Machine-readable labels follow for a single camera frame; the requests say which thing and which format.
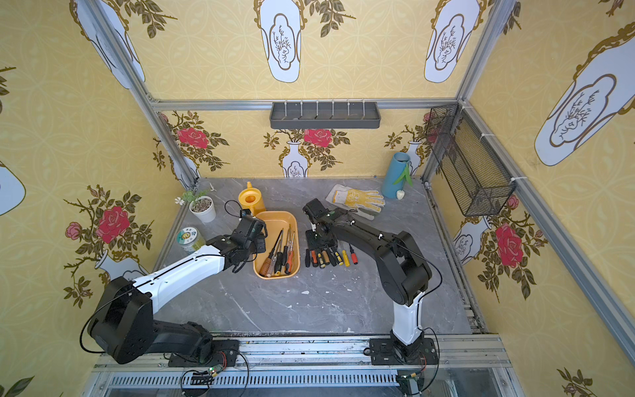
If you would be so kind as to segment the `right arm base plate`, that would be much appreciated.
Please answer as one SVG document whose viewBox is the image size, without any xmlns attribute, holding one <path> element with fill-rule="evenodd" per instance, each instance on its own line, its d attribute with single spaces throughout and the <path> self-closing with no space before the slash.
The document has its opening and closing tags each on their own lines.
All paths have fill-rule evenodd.
<svg viewBox="0 0 635 397">
<path fill-rule="evenodd" d="M 404 345 L 396 338 L 373 338 L 363 354 L 370 357 L 374 366 L 437 365 L 438 349 L 431 338 L 419 337 L 411 345 Z"/>
</svg>

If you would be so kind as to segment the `black yellow screwdriver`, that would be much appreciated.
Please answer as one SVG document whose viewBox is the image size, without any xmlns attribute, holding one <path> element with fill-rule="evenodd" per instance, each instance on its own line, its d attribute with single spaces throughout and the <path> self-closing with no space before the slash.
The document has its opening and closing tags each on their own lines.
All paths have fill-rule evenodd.
<svg viewBox="0 0 635 397">
<path fill-rule="evenodd" d="M 337 251 L 337 247 L 336 246 L 332 247 L 332 252 L 333 252 L 334 257 L 337 260 L 337 264 L 339 266 L 343 266 L 344 265 L 343 259 L 342 259 L 341 255 L 339 254 L 339 252 Z"/>
</svg>

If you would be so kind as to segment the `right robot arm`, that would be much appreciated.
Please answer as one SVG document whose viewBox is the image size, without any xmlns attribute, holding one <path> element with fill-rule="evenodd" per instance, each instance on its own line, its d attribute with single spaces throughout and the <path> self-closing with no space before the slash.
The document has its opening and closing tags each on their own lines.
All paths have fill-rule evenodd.
<svg viewBox="0 0 635 397">
<path fill-rule="evenodd" d="M 400 357 L 421 347 L 425 340 L 421 324 L 423 298 L 443 283 L 443 274 L 421 253 L 410 233 L 385 233 L 353 217 L 343 208 L 328 209 L 319 199 L 303 207 L 311 229 L 306 232 L 310 263 L 339 266 L 344 263 L 347 243 L 375 261 L 380 284 L 394 302 L 391 342 Z"/>
</svg>

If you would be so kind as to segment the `yellow handled screwdriver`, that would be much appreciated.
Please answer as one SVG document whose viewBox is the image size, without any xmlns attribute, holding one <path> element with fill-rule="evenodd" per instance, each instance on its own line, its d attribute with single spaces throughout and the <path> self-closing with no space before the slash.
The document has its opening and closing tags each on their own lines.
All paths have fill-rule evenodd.
<svg viewBox="0 0 635 397">
<path fill-rule="evenodd" d="M 343 259 L 344 266 L 345 267 L 350 267 L 351 266 L 351 262 L 350 262 L 349 256 L 347 254 L 347 251 L 346 251 L 343 243 L 340 243 L 339 246 L 341 248 L 342 259 Z"/>
</svg>

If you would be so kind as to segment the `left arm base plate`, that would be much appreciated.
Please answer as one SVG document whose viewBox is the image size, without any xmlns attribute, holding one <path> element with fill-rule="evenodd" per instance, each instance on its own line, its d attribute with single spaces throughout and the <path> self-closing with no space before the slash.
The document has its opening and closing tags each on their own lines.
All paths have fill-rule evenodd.
<svg viewBox="0 0 635 397">
<path fill-rule="evenodd" d="M 172 353 L 168 367 L 234 367 L 238 359 L 240 342 L 237 339 L 213 340 L 191 355 Z"/>
</svg>

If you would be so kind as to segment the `yellow storage box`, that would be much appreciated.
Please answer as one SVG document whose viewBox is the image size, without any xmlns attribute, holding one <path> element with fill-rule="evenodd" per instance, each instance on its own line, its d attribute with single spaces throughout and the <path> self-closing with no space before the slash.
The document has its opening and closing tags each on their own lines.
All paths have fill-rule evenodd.
<svg viewBox="0 0 635 397">
<path fill-rule="evenodd" d="M 257 216 L 266 224 L 266 251 L 254 260 L 254 272 L 265 281 L 295 276 L 300 269 L 299 230 L 292 213 L 264 211 Z"/>
</svg>

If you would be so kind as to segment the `tan grip black screwdriver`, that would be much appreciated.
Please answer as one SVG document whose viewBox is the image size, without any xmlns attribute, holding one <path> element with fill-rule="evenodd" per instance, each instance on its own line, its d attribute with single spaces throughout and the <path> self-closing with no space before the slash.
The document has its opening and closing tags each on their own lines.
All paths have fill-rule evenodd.
<svg viewBox="0 0 635 397">
<path fill-rule="evenodd" d="M 317 260 L 320 268 L 327 266 L 327 254 L 324 250 L 317 250 Z"/>
</svg>

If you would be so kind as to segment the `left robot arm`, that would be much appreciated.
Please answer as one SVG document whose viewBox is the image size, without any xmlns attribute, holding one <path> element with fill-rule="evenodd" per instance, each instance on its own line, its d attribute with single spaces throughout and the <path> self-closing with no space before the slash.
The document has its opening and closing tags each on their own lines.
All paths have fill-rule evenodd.
<svg viewBox="0 0 635 397">
<path fill-rule="evenodd" d="M 94 339 L 100 352 L 119 364 L 147 353 L 171 353 L 204 365 L 215 355 L 213 336 L 193 322 L 176 324 L 155 319 L 173 298 L 211 276 L 240 271 L 265 252 L 266 223 L 247 210 L 229 235 L 219 235 L 167 267 L 129 281 L 111 280 L 97 309 L 81 330 Z"/>
</svg>

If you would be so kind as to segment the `red handled screwdriver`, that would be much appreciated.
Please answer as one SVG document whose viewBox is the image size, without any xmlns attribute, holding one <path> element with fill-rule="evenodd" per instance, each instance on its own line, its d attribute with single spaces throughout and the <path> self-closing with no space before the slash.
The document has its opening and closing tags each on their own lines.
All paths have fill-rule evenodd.
<svg viewBox="0 0 635 397">
<path fill-rule="evenodd" d="M 352 258 L 352 263 L 353 263 L 354 265 L 357 265 L 357 264 L 359 263 L 359 261 L 358 261 L 357 254 L 356 254 L 356 252 L 355 252 L 355 250 L 354 250 L 353 246 L 352 246 L 352 245 L 349 245 L 349 249 L 350 249 L 350 254 L 351 254 L 351 258 Z"/>
</svg>

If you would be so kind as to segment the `black handled screwdriver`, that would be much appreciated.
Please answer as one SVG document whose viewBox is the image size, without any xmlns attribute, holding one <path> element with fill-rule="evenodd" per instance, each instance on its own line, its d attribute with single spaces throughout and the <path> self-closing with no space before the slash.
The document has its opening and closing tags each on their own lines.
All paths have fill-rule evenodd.
<svg viewBox="0 0 635 397">
<path fill-rule="evenodd" d="M 328 262 L 329 262 L 332 266 L 336 266 L 336 265 L 337 265 L 337 262 L 336 262 L 335 256 L 332 254 L 331 249 L 327 246 L 327 247 L 324 249 L 324 251 L 325 251 L 325 253 L 326 253 L 326 255 L 327 255 Z"/>
</svg>

